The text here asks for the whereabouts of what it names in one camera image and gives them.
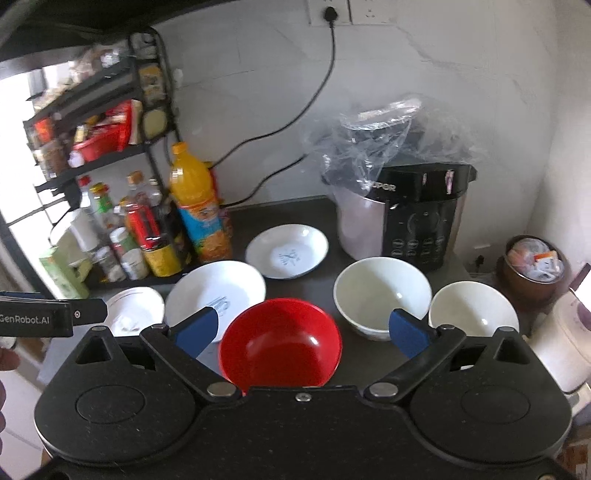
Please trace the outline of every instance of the white dish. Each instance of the white dish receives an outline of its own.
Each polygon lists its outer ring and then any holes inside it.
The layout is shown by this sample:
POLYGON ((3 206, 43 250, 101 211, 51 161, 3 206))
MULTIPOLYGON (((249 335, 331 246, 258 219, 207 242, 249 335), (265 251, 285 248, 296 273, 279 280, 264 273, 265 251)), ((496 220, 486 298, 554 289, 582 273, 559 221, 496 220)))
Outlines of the white dish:
POLYGON ((301 277, 315 269, 329 250, 318 229, 289 223, 257 235, 246 249, 246 261, 267 278, 301 277))
POLYGON ((107 302, 105 325, 113 336, 124 337, 139 333, 164 318, 164 301, 153 288, 135 287, 124 290, 107 302))
POLYGON ((519 331, 515 309, 500 292, 474 281, 451 283, 437 292, 429 308, 429 325, 454 325, 468 336, 490 337, 499 327, 519 331))
POLYGON ((390 257, 359 260, 335 281, 336 307, 358 333, 370 340, 390 340, 388 322, 402 308, 419 320, 429 310, 431 285, 411 264, 390 257))
POLYGON ((193 270, 166 299, 166 323, 174 326, 204 307, 217 311, 219 342, 228 326, 247 308, 265 300, 265 280, 256 268, 224 260, 193 270))

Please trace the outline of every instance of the kitchen counter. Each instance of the kitchen counter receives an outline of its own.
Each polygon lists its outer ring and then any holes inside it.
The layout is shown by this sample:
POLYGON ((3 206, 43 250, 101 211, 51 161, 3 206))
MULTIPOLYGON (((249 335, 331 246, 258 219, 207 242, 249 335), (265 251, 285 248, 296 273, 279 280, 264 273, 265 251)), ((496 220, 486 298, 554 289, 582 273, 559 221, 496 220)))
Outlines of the kitchen counter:
MULTIPOLYGON (((355 333, 340 315, 333 301, 333 285, 343 269, 354 262, 339 245, 336 226, 336 209, 327 198, 302 199, 274 205, 246 207, 232 212, 234 258, 244 261, 249 242, 264 230, 283 223, 303 223, 313 226, 326 235, 329 252, 324 261, 312 272, 293 280, 265 279, 267 298, 295 297, 307 300, 330 314, 339 326, 343 339, 343 353, 331 385, 356 385, 364 388, 400 366, 406 357, 390 342, 374 342, 355 333)), ((427 274, 433 294, 445 285, 470 277, 454 254, 442 268, 427 274)), ((164 298, 173 285, 156 286, 164 298)), ((104 299, 118 293, 113 289, 101 295, 104 299)), ((74 328, 74 336, 54 339, 47 351, 39 374, 39 381, 48 383, 68 354, 84 336, 90 326, 74 328)), ((217 344, 213 343, 199 356, 204 364, 217 369, 217 344)))

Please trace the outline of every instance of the orange juice bottle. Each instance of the orange juice bottle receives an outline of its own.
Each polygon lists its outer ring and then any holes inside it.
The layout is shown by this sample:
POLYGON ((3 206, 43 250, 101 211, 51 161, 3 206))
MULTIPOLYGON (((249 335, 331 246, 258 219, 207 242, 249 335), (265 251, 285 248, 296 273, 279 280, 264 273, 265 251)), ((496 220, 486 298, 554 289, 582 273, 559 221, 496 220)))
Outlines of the orange juice bottle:
POLYGON ((212 176, 205 164, 189 152, 185 142, 173 145, 170 191, 178 205, 189 237, 203 263, 232 257, 230 240, 219 219, 212 176))

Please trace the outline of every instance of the white wall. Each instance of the white wall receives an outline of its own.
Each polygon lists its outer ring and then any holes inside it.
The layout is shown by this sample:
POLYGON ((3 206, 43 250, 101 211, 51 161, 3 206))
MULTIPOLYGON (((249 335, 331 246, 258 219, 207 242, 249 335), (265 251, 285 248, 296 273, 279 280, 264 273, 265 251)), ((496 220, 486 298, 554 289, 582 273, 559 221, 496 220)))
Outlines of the white wall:
MULTIPOLYGON (((303 151, 314 119, 351 106, 371 108, 407 92, 451 103, 483 138, 491 158, 469 190, 456 251, 523 233, 544 175, 552 136, 556 16, 551 0, 392 0, 393 25, 337 27, 337 62, 317 104, 299 125, 247 145, 217 173, 227 201, 244 197, 303 151)), ((286 123, 326 72, 328 28, 308 25, 304 0, 239 0, 157 26, 174 67, 179 124, 192 152, 215 160, 237 142, 286 123)), ((145 164, 129 160, 119 178, 145 164)), ((323 194, 311 161, 268 182, 253 203, 323 194)))
POLYGON ((591 261, 591 8, 557 0, 556 134, 528 231, 555 243, 573 273, 591 261))

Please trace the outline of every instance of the plate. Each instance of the plate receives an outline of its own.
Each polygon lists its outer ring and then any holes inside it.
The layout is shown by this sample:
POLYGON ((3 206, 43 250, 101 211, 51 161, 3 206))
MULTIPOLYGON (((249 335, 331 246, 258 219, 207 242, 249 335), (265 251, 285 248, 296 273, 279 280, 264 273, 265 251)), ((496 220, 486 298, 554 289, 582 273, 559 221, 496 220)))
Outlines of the plate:
POLYGON ((170 326, 204 307, 217 311, 219 342, 232 321, 247 308, 265 300, 265 280, 256 268, 233 260, 214 262, 183 277, 166 299, 166 323, 170 326))
POLYGON ((286 280, 314 270, 328 250, 329 242, 320 230, 289 223, 257 235, 248 244, 246 261, 267 278, 286 280))

